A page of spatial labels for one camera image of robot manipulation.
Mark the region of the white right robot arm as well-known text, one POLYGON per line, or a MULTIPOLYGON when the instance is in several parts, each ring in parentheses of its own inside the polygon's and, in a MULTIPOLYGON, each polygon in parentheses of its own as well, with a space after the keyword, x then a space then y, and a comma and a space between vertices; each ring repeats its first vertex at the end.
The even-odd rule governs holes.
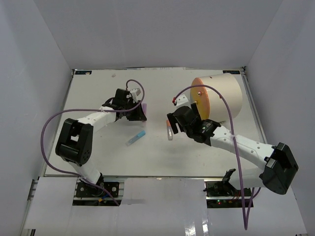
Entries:
POLYGON ((290 147, 284 143, 276 146, 256 142, 241 135, 233 136, 220 123, 201 119, 195 104, 190 104, 185 95, 173 100, 176 110, 167 114, 174 134, 184 132, 197 143, 220 148, 251 162, 255 168, 242 172, 242 182, 228 179, 223 182, 223 192, 234 196, 245 188, 265 187, 284 195, 287 193, 299 167, 290 147))

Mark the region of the cream round drawer organizer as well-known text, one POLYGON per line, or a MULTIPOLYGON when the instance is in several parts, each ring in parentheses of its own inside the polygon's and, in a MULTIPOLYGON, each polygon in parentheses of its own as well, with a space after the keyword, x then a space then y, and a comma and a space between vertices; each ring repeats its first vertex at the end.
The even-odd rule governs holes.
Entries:
POLYGON ((190 99, 196 104, 202 119, 216 122, 229 120, 222 98, 212 89, 206 88, 206 85, 213 87, 223 96, 233 118, 238 116, 243 104, 243 95, 240 85, 232 74, 197 77, 191 85, 194 87, 190 89, 190 99))

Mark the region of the orange tip clear highlighter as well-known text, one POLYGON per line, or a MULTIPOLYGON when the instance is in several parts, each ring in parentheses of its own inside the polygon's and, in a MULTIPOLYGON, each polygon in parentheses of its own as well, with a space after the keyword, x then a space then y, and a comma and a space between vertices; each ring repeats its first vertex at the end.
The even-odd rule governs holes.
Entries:
POLYGON ((168 136, 168 140, 172 141, 173 140, 173 132, 172 132, 172 128, 170 125, 169 120, 166 120, 166 125, 167 125, 167 136, 168 136))

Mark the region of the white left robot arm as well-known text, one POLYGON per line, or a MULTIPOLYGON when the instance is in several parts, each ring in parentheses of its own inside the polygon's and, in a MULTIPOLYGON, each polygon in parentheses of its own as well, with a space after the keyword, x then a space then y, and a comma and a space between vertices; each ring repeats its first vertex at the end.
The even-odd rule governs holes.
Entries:
POLYGON ((146 121, 141 105, 141 89, 117 89, 115 96, 108 99, 94 112, 79 119, 68 118, 64 121, 55 153, 68 162, 87 185, 93 196, 103 193, 104 184, 99 181, 101 172, 90 160, 94 134, 103 127, 125 117, 128 121, 146 121))

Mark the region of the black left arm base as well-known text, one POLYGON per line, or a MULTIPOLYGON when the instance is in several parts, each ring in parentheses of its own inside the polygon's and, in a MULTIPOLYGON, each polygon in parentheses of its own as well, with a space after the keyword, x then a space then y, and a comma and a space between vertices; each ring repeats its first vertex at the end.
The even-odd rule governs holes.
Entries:
MULTIPOLYGON (((103 188, 106 189, 114 198, 119 196, 119 187, 119 182, 103 183, 103 188)), ((103 190, 81 181, 77 183, 74 196, 77 198, 109 197, 109 195, 103 190)))

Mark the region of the blue cap clear highlighter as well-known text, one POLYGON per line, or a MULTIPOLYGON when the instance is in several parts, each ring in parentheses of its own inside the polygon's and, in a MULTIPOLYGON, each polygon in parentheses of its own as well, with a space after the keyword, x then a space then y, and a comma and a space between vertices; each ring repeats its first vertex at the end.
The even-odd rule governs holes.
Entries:
POLYGON ((141 132, 139 132, 138 134, 136 134, 134 137, 132 137, 131 139, 129 139, 126 142, 127 146, 132 145, 133 143, 137 142, 139 139, 141 139, 142 137, 144 137, 146 135, 145 130, 142 130, 141 132))

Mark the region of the pink clear highlighter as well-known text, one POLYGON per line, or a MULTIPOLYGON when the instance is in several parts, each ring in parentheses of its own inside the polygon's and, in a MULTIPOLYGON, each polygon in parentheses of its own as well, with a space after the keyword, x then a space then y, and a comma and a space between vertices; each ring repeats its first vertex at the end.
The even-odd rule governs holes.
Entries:
POLYGON ((147 116, 147 104, 146 103, 142 103, 142 110, 145 116, 147 116))

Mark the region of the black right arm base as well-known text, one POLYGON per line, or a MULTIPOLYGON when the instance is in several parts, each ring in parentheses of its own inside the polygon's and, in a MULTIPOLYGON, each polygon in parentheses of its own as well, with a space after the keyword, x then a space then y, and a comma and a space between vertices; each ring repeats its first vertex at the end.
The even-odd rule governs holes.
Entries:
POLYGON ((206 181, 203 192, 206 195, 208 209, 242 208, 241 191, 230 183, 206 181))

